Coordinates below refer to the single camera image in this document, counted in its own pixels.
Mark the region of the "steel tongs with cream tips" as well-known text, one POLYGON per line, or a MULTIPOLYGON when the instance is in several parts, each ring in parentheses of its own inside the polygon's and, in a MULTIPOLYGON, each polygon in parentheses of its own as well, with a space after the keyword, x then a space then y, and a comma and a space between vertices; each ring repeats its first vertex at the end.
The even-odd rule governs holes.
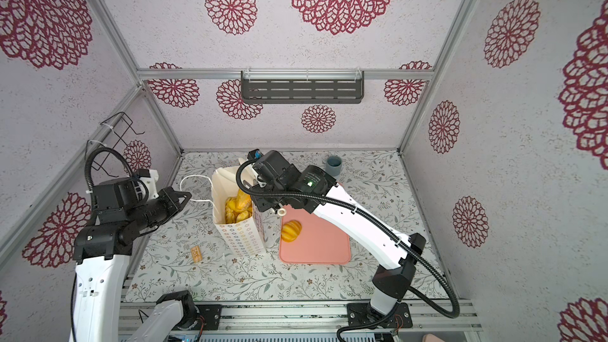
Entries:
POLYGON ((263 194, 271 194, 272 190, 263 190, 260 186, 262 184, 261 179, 258 177, 254 169, 250 169, 256 160, 247 160, 240 158, 239 167, 236 173, 237 186, 246 194, 249 194, 252 198, 253 204, 260 212, 272 212, 272 214, 283 217, 287 214, 287 211, 283 208, 283 204, 280 202, 280 198, 277 197, 264 197, 263 194))

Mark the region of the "round yellow crusty bun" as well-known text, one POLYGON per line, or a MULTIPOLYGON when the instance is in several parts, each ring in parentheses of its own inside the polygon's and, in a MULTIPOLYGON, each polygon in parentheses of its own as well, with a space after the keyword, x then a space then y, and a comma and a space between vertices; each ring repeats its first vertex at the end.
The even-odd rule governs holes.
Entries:
POLYGON ((241 213, 246 211, 248 208, 250 208, 251 203, 251 196, 239 189, 234 200, 236 212, 241 213))

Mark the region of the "small round striped bun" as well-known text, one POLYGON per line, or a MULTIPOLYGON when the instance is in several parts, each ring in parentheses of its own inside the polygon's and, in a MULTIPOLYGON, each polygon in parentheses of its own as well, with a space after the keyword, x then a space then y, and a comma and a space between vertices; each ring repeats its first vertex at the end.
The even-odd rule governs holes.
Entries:
POLYGON ((283 242, 294 242, 302 232, 302 224, 297 220, 291 220, 283 224, 281 229, 281 240, 283 242))

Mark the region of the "printed white paper bag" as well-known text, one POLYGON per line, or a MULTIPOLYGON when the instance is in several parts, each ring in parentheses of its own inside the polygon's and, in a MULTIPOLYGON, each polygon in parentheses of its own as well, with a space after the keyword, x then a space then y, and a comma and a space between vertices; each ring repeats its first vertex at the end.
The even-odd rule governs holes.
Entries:
POLYGON ((240 223, 226 224, 225 222, 225 203, 230 196, 236 197, 240 189, 236 182, 237 167, 231 166, 218 168, 210 177, 202 174, 190 174, 180 179, 179 187, 181 191, 194 192, 194 186, 201 184, 208 186, 211 190, 211 197, 204 199, 193 195, 193 202, 203 202, 212 204, 212 222, 223 240, 231 251, 241 257, 254 256, 265 253, 264 231, 261 221, 261 213, 256 206, 251 203, 247 211, 252 212, 252 216, 240 223))

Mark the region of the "wavy-edged yellow pastry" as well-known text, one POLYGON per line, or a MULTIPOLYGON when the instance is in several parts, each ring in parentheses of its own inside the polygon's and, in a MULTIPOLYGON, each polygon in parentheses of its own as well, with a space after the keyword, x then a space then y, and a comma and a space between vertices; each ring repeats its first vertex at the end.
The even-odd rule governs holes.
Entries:
POLYGON ((244 221, 244 220, 247 220, 247 219, 248 219, 248 218, 250 218, 251 216, 252 216, 252 212, 251 212, 251 211, 243 211, 243 212, 240 212, 239 214, 237 214, 237 217, 236 217, 235 222, 236 222, 236 223, 240 223, 240 222, 242 222, 242 221, 244 221))

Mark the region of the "long orange baguette loaf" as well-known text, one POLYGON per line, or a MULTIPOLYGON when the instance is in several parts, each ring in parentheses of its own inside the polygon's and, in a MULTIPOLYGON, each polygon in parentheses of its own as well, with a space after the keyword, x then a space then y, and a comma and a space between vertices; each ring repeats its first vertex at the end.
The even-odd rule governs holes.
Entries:
POLYGON ((237 200, 235 197, 230 196, 226 199, 225 203, 225 213, 228 214, 238 214, 239 210, 237 208, 237 200))

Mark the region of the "long striped bread roll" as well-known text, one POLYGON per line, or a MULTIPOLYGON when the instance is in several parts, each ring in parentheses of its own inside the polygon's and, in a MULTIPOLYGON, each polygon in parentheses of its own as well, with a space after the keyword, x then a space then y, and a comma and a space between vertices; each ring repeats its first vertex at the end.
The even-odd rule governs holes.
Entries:
POLYGON ((234 212, 228 211, 225 212, 225 222, 226 224, 236 223, 237 215, 234 212))

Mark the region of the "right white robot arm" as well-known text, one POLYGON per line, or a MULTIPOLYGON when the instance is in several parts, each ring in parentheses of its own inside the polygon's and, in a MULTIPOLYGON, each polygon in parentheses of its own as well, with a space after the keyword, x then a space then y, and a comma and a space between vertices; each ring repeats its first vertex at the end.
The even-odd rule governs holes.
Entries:
POLYGON ((322 168, 307 166, 300 171, 276 150, 266 154, 251 150, 237 170, 237 186, 262 212, 279 214, 285 207, 304 210, 362 245, 378 261, 369 313, 381 318, 396 311, 416 273, 416 259, 405 247, 422 253, 426 240, 421 235, 396 231, 369 214, 322 168))

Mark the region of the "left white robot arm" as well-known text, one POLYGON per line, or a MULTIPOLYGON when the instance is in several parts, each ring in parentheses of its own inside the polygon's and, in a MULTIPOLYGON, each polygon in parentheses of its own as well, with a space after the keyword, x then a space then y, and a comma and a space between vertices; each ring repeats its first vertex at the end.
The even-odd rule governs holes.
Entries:
POLYGON ((136 239, 182 212, 192 194, 126 177, 94 185, 90 194, 93 223, 74 240, 69 339, 116 341, 121 288, 136 239))

